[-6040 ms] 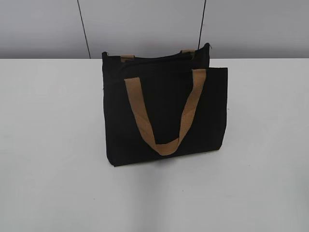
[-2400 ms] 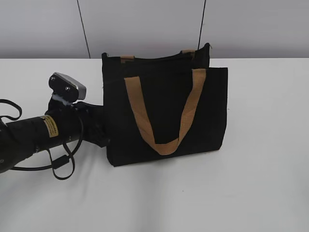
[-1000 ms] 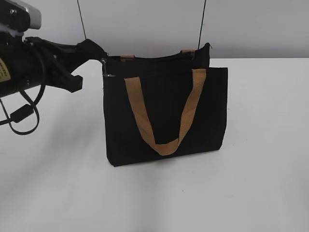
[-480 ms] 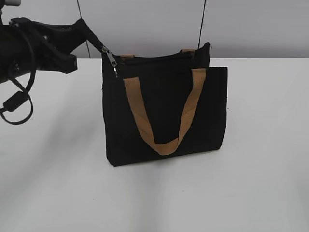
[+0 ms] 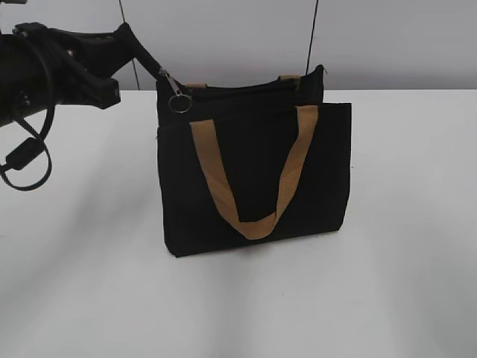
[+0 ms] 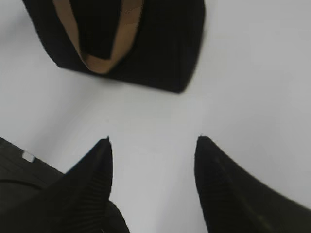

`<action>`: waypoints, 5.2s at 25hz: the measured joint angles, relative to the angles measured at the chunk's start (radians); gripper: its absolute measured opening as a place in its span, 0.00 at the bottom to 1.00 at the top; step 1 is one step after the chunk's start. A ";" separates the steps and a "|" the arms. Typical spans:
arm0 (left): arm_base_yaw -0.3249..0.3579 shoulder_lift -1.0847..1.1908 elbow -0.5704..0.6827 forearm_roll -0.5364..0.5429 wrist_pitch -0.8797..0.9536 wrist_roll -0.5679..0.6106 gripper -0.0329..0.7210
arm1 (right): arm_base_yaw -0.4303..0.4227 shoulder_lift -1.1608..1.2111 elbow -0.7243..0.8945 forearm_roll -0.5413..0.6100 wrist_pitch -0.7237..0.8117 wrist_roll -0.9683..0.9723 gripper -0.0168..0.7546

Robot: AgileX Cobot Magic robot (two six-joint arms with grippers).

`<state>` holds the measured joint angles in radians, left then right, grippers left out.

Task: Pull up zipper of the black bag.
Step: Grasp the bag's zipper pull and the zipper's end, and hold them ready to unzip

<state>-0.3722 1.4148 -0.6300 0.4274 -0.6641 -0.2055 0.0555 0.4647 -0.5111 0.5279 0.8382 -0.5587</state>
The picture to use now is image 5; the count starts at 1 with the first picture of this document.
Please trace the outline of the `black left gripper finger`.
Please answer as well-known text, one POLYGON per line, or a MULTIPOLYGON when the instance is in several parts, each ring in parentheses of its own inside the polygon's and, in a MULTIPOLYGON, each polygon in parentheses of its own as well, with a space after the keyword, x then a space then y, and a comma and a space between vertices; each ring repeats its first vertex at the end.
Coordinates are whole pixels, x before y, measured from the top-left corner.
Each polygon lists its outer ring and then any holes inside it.
POLYGON ((120 102, 119 83, 90 73, 66 55, 55 60, 55 101, 107 109, 120 102))
POLYGON ((140 43, 127 23, 110 33, 79 34, 78 41, 76 60, 93 75, 111 78, 136 59, 153 78, 159 78, 161 65, 140 43))

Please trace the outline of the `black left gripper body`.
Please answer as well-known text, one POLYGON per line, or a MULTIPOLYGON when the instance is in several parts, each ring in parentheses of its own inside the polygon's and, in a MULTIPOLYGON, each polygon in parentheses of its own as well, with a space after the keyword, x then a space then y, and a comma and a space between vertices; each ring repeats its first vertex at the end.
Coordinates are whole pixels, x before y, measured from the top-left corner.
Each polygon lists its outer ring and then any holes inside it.
POLYGON ((10 124, 14 113, 30 116, 61 105, 55 101, 55 60, 76 60, 79 34, 26 22, 1 36, 1 125, 10 124))

